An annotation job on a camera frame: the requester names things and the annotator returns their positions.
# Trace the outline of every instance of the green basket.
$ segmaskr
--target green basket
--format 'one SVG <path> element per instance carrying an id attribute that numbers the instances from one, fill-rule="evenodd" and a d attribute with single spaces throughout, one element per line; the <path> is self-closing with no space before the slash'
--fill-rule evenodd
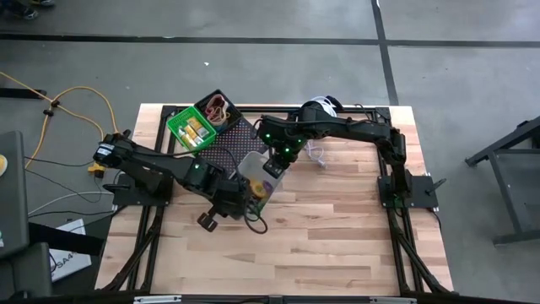
<path id="1" fill-rule="evenodd" d="M 203 114 L 201 114 L 201 112 L 197 110 L 197 108 L 195 108 L 194 106 L 190 106 L 184 111 L 172 117 L 167 122 L 167 127 L 169 127 L 169 130 L 176 136 L 176 139 L 178 139 L 180 144 L 184 146 L 184 148 L 190 150 L 187 147 L 187 145 L 184 144 L 184 141 L 180 138 L 180 134 L 178 133 L 178 128 L 180 127 L 184 128 L 185 126 L 187 126 L 187 120 L 191 117 L 195 117 L 202 124 L 202 126 L 205 127 L 209 132 L 209 135 L 206 138 L 203 138 L 203 142 L 199 144 L 196 147 L 196 149 L 203 149 L 203 148 L 208 147 L 216 138 L 216 130 L 212 127 L 210 122 L 208 122 L 208 120 L 203 116 Z"/>

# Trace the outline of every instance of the wooden table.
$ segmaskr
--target wooden table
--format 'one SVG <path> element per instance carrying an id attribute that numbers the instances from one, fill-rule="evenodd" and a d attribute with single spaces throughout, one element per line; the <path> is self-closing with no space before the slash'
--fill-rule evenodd
<path id="1" fill-rule="evenodd" d="M 141 105 L 135 142 L 154 147 L 161 107 Z M 407 138 L 407 168 L 414 175 L 425 173 L 412 108 L 391 106 L 390 111 L 393 126 Z M 254 121 L 260 114 L 245 116 Z M 169 136 L 167 131 L 165 143 Z M 176 186 L 165 211 L 152 293 L 397 295 L 388 219 L 375 182 L 380 175 L 375 146 L 339 138 L 325 138 L 317 144 L 325 149 L 327 169 L 300 154 L 262 213 L 269 225 L 263 236 L 249 231 L 243 221 L 220 217 L 216 217 L 216 231 L 206 232 L 197 224 L 197 217 L 210 204 Z M 140 214 L 141 208 L 133 206 L 113 219 L 96 288 L 109 283 L 131 255 Z M 411 221 L 418 254 L 451 290 L 435 217 L 426 210 L 412 209 Z M 405 262 L 408 283 L 413 286 L 410 263 Z"/>

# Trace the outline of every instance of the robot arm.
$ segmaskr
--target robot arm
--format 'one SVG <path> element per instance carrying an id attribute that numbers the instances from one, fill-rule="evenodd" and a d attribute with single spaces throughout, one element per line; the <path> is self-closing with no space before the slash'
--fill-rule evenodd
<path id="1" fill-rule="evenodd" d="M 405 169 L 405 136 L 384 123 L 332 117 L 318 102 L 310 101 L 286 120 L 263 115 L 257 134 L 274 148 L 274 155 L 264 169 L 275 177 L 297 160 L 309 139 L 331 136 L 374 143 L 392 168 L 392 191 L 405 198 L 411 195 L 411 174 Z"/>
<path id="2" fill-rule="evenodd" d="M 163 181 L 174 178 L 186 190 L 206 198 L 213 207 L 202 214 L 198 223 L 213 231 L 215 214 L 230 215 L 238 220 L 251 199 L 249 182 L 236 175 L 234 180 L 225 170 L 201 157 L 174 158 L 134 143 L 124 134 L 107 134 L 94 154 L 94 160 L 105 167 L 120 169 L 135 181 L 135 187 L 159 196 Z"/>

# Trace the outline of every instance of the white object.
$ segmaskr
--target white object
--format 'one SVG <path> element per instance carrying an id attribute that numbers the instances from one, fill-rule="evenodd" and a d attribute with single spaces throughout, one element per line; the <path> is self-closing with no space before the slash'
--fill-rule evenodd
<path id="1" fill-rule="evenodd" d="M 8 159 L 4 155 L 0 155 L 0 176 L 8 169 Z"/>
<path id="2" fill-rule="evenodd" d="M 322 106 L 322 109 L 324 109 L 324 111 L 326 113 L 330 114 L 331 117 L 337 117 L 338 116 L 338 114 L 336 114 L 336 112 L 334 111 L 334 109 L 332 107 L 332 103 L 328 100 L 328 98 L 326 98 L 324 96 L 317 96 L 317 97 L 311 98 L 311 101 L 316 101 L 316 102 L 320 103 L 321 106 Z M 313 144 L 312 139 L 307 141 L 307 144 L 304 146 L 304 149 L 307 152 L 307 155 L 310 157 L 311 160 L 316 161 L 317 163 L 319 163 L 319 166 L 322 167 L 322 168 L 327 167 L 326 162 L 322 159 L 322 156 L 324 155 L 324 149 L 322 147 L 316 147 Z"/>
<path id="3" fill-rule="evenodd" d="M 86 235 L 83 219 L 74 220 L 70 223 L 67 223 L 66 225 L 61 225 L 57 229 L 62 231 L 71 231 L 72 233 L 77 233 L 84 236 Z M 53 282 L 56 282 L 57 280 L 67 275 L 75 273 L 80 269 L 85 269 L 92 264 L 92 261 L 90 260 L 90 255 L 88 254 L 67 252 L 56 249 L 50 249 L 49 253 L 54 258 L 54 261 L 57 262 L 57 268 L 51 273 Z M 54 269 L 54 262 L 52 258 L 51 269 Z"/>

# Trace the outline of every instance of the black tray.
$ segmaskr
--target black tray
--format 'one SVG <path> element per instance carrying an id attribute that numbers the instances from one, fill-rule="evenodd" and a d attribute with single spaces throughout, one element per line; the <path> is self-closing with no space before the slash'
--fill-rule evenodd
<path id="1" fill-rule="evenodd" d="M 240 113 L 240 111 L 236 109 L 235 104 L 233 104 L 232 101 L 227 98 L 227 95 L 225 95 L 221 90 L 215 90 L 214 92 L 208 94 L 206 97 L 202 98 L 200 101 L 196 102 L 194 105 L 204 117 L 204 109 L 214 95 L 222 95 L 224 99 L 229 102 L 229 108 L 227 108 L 227 112 L 230 113 L 230 117 L 227 119 L 227 127 L 222 129 L 221 131 L 218 131 L 218 134 L 221 134 L 229 131 L 232 127 L 236 126 L 242 118 L 242 113 Z"/>

